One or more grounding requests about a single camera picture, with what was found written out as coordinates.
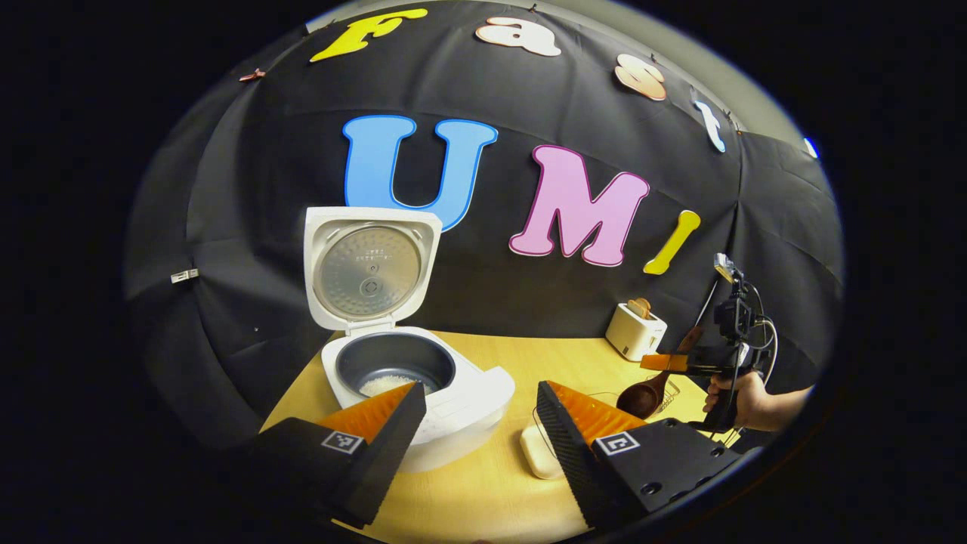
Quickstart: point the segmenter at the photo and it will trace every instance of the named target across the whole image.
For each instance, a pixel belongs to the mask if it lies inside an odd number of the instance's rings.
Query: person's hand
[[[725,389],[729,389],[732,384],[732,378],[724,378],[722,376],[712,376],[712,384],[709,385],[709,396],[705,398],[705,406],[702,411],[709,412],[716,403],[727,403],[728,402],[728,392],[719,395],[719,393]],[[733,403],[736,403],[736,415],[734,426],[748,427],[750,429],[767,430],[763,429],[763,416],[770,411],[770,401],[772,395],[766,393],[766,386],[762,383],[762,378],[759,377],[758,373],[750,372],[745,376],[739,377],[735,382],[735,397]]]

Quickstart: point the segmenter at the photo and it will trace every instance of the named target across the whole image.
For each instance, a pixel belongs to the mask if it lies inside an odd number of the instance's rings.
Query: black backdrop
[[[4,476],[13,484],[5,487],[13,530],[27,541],[94,532],[140,541],[296,540],[283,527],[239,520],[219,483],[230,475],[204,463],[132,357],[120,289],[135,180],[223,67],[325,8],[289,6],[269,16],[221,3],[194,3],[190,14],[171,4],[13,11],[12,54],[26,70],[11,85],[20,183],[5,219],[22,234],[14,255],[29,273],[14,284],[23,285],[14,289],[23,312],[10,352],[5,400],[16,410],[8,412],[6,451],[14,458]],[[952,475],[953,421],[945,414],[955,410],[938,411],[937,401],[956,398],[954,374],[924,364],[923,353],[952,348],[959,292],[950,251],[957,200],[939,175],[955,122],[942,109],[954,103],[952,14],[927,6],[853,12],[829,2],[794,14],[779,5],[647,9],[734,60],[815,137],[842,206],[850,281],[860,286],[847,293],[848,334],[825,387],[790,439],[823,422],[825,408],[832,418],[803,448],[777,448],[779,458],[791,457],[746,494],[711,517],[679,519],[677,527],[690,523],[677,536],[736,528],[795,541],[914,530],[950,539],[953,517],[939,490]],[[931,242],[927,231],[941,234]],[[902,339],[885,324],[897,293],[917,294],[905,305],[912,336]],[[898,402],[910,384],[922,395]]]
[[[417,123],[400,146],[394,179],[396,196],[412,205],[439,190],[445,147],[431,130],[436,123],[471,119],[500,134],[483,151],[466,217],[442,235],[421,309],[404,324],[601,337],[615,305],[643,295],[668,323],[659,345],[668,352],[718,277],[712,256],[726,252],[777,324],[770,390],[815,382],[832,349],[845,283],[835,199],[819,162],[785,142],[738,135],[714,108],[726,146],[719,154],[688,83],[660,67],[665,101],[630,91],[614,76],[614,59],[647,55],[594,30],[486,2],[410,7],[428,15],[312,65],[308,59],[354,19],[309,36],[286,34],[226,74],[148,168],[127,248],[132,326],[153,380],[202,442],[224,447],[254,435],[324,342],[328,333],[308,314],[301,220],[307,206],[345,205],[342,126],[378,113]],[[550,28],[562,54],[476,39],[474,30],[494,15]],[[238,81],[256,67],[269,75]],[[592,196],[621,171],[648,181],[621,265],[566,258],[559,246],[545,257],[509,250],[540,178],[531,151],[548,143],[582,155]],[[701,226],[667,272],[643,274],[684,209]],[[556,227],[552,239],[559,240]],[[173,286],[169,276],[188,268],[198,268],[199,278]],[[719,289],[713,304],[727,292]],[[703,320],[710,331],[703,342],[721,343],[711,317]]]

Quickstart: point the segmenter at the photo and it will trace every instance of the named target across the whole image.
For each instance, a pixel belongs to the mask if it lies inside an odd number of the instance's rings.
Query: soap bar
[[[564,475],[561,463],[551,453],[550,446],[542,436],[547,431],[541,424],[531,424],[520,434],[520,447],[524,450],[524,457],[531,466],[531,471],[538,478],[552,480]]]

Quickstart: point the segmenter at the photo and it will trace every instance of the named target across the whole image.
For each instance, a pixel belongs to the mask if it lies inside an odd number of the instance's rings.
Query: letter m
[[[621,172],[591,200],[591,186],[581,156],[556,145],[534,148],[534,160],[541,165],[541,180],[524,231],[511,237],[511,250],[527,256],[545,256],[554,251],[550,228],[557,218],[564,257],[574,252],[595,230],[598,236],[581,256],[598,266],[618,266],[638,203],[648,195],[648,182]]]

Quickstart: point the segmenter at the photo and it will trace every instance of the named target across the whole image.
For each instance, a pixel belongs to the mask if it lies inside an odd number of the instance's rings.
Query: wooden table
[[[359,532],[390,543],[468,544],[486,539],[499,544],[554,542],[589,530],[567,479],[534,476],[520,448],[521,431],[534,421],[538,382],[550,379],[586,394],[609,392],[595,398],[614,406],[626,387],[656,373],[625,359],[604,338],[434,334],[482,370],[503,367],[516,383],[511,404],[480,449],[436,470],[398,473],[375,521]],[[340,336],[337,332],[330,341]],[[647,421],[702,420],[706,392],[687,377],[672,376],[668,382],[667,392],[674,391],[671,384],[681,392]],[[316,353],[278,401],[262,431],[286,417],[316,421],[337,410]]]

